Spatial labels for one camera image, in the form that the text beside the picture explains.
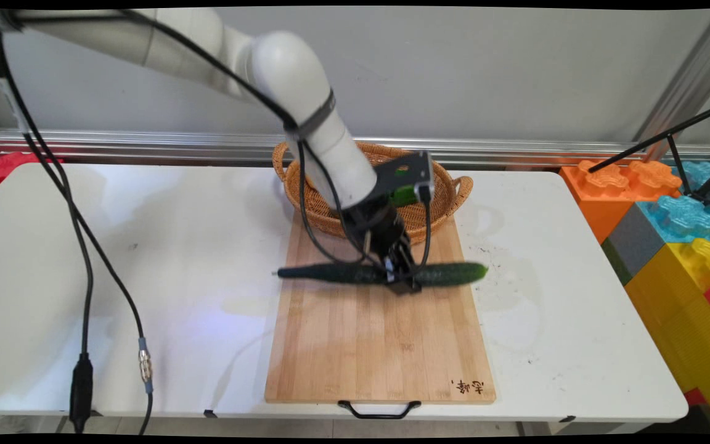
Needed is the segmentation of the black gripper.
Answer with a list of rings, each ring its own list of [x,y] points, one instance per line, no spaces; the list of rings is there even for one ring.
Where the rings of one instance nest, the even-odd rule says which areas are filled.
[[[389,199],[365,200],[343,210],[341,215],[358,247],[384,265],[386,286],[395,295],[422,290],[415,278],[418,265],[412,256],[405,221]]]

